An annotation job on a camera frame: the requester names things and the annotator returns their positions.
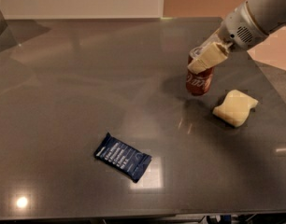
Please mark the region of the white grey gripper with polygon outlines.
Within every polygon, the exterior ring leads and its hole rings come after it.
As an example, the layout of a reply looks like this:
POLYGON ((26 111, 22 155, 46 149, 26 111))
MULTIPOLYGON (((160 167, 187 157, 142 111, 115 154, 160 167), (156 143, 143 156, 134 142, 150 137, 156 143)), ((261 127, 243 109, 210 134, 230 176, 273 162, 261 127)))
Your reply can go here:
POLYGON ((201 45, 189 52, 192 60, 188 69, 199 74, 224 62, 231 44, 231 50, 248 50, 266 40, 265 32, 250 11, 249 3, 244 2, 230 12, 223 20, 219 30, 210 35, 201 45))

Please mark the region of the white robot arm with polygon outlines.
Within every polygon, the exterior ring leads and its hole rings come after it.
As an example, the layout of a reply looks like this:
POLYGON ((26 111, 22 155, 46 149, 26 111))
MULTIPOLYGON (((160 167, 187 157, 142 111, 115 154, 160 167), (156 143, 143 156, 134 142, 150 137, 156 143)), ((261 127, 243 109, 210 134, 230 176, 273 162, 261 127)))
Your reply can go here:
POLYGON ((232 51, 249 50, 286 25, 286 0, 246 0, 203 44, 190 51, 188 70, 199 74, 223 63, 232 51))

